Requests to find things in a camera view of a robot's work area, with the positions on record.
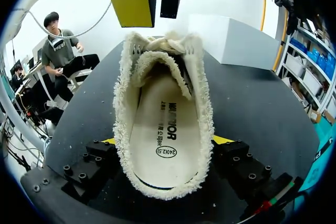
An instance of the blue bin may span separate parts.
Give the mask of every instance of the blue bin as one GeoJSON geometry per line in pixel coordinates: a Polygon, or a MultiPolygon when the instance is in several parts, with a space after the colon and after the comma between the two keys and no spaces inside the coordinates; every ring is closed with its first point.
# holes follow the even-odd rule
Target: blue bin
{"type": "Polygon", "coordinates": [[[320,55],[320,52],[318,52],[315,48],[313,48],[313,54],[315,54],[315,55],[320,55]]]}
{"type": "Polygon", "coordinates": [[[327,65],[327,60],[325,59],[324,56],[320,55],[320,57],[317,60],[317,65],[320,66],[320,68],[325,71],[326,65],[327,65]]]}
{"type": "Polygon", "coordinates": [[[305,54],[307,53],[307,48],[302,44],[301,42],[297,41],[294,38],[290,39],[290,43],[299,48],[301,51],[303,51],[305,54]]]}
{"type": "Polygon", "coordinates": [[[314,62],[317,62],[317,60],[318,60],[318,58],[319,58],[319,56],[318,55],[316,55],[316,54],[313,54],[312,52],[307,52],[307,55],[308,55],[308,57],[310,58],[310,59],[312,59],[314,62]]]}
{"type": "Polygon", "coordinates": [[[333,66],[335,66],[335,64],[336,64],[335,57],[333,55],[331,55],[330,53],[328,53],[328,63],[330,63],[333,66]]]}
{"type": "Polygon", "coordinates": [[[335,65],[327,63],[324,72],[326,73],[326,75],[329,77],[330,80],[332,79],[334,71],[335,71],[335,65]]]}

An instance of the black pants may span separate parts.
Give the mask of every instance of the black pants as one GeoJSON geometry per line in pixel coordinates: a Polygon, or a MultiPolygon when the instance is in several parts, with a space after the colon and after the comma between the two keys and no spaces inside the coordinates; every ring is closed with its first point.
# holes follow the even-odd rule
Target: black pants
{"type": "MultiPolygon", "coordinates": [[[[75,57],[69,64],[63,67],[63,74],[69,78],[73,73],[89,69],[92,70],[98,65],[99,58],[98,55],[84,55],[85,62],[83,64],[82,56],[75,57]]],[[[68,79],[64,76],[55,77],[55,89],[59,96],[67,102],[70,102],[71,98],[74,96],[71,90],[68,88],[68,79]]]]}

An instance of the gray t-shirt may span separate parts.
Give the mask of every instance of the gray t-shirt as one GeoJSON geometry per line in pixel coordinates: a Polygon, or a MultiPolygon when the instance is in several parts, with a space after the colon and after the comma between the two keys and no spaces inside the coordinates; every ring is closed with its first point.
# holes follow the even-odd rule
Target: gray t-shirt
{"type": "MultiPolygon", "coordinates": [[[[70,30],[61,30],[62,36],[73,36],[74,34],[70,30]]],[[[46,42],[42,46],[42,65],[48,66],[50,62],[55,68],[61,68],[73,60],[74,53],[72,48],[77,45],[78,39],[65,39],[62,44],[54,48],[50,42],[53,42],[55,38],[48,36],[46,42]]]]}

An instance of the fleece lining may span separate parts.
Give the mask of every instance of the fleece lining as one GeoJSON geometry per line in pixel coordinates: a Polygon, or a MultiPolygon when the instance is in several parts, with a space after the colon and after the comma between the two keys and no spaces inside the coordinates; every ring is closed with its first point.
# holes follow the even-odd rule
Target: fleece lining
{"type": "MultiPolygon", "coordinates": [[[[188,35],[180,41],[176,40],[174,43],[170,41],[169,44],[173,44],[174,48],[178,50],[181,49],[181,51],[185,52],[182,57],[185,60],[186,68],[194,87],[193,96],[195,98],[201,136],[198,171],[189,182],[176,186],[170,190],[159,190],[149,187],[136,177],[133,172],[130,153],[130,135],[135,118],[136,107],[130,105],[129,101],[134,99],[135,103],[137,102],[138,98],[132,98],[132,96],[139,94],[139,87],[137,86],[141,85],[143,77],[146,76],[146,73],[150,70],[153,62],[157,60],[162,60],[166,64],[167,62],[170,62],[170,60],[166,59],[166,56],[169,57],[168,54],[164,52],[149,51],[145,52],[143,55],[140,55],[141,52],[139,54],[134,54],[134,48],[140,47],[141,49],[148,49],[147,46],[150,43],[152,43],[151,46],[153,46],[153,48],[160,50],[157,43],[153,43],[137,33],[131,33],[127,36],[124,42],[120,60],[120,75],[114,86],[113,107],[116,112],[116,117],[113,131],[122,169],[132,185],[148,197],[171,200],[173,198],[182,198],[201,188],[201,183],[204,182],[207,176],[213,147],[211,143],[214,135],[212,119],[213,110],[209,98],[208,83],[204,72],[201,39],[196,35],[188,35]],[[132,69],[135,69],[134,77],[132,77],[132,69]]],[[[173,76],[175,75],[174,78],[179,83],[183,95],[186,97],[191,96],[176,63],[171,64],[170,62],[167,65],[170,67],[173,76]]]]}

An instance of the black hair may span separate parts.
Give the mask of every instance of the black hair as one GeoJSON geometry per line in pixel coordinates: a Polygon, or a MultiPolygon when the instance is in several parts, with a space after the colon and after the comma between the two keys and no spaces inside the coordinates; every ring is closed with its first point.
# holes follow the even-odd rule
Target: black hair
{"type": "Polygon", "coordinates": [[[52,13],[49,13],[45,19],[44,19],[44,22],[43,22],[43,25],[45,28],[47,28],[47,26],[51,23],[51,22],[54,22],[54,21],[57,21],[59,18],[58,16],[58,13],[57,12],[52,12],[52,13]]]}
{"type": "Polygon", "coordinates": [[[14,67],[14,72],[18,71],[18,70],[22,70],[22,66],[21,65],[16,65],[14,67]]]}

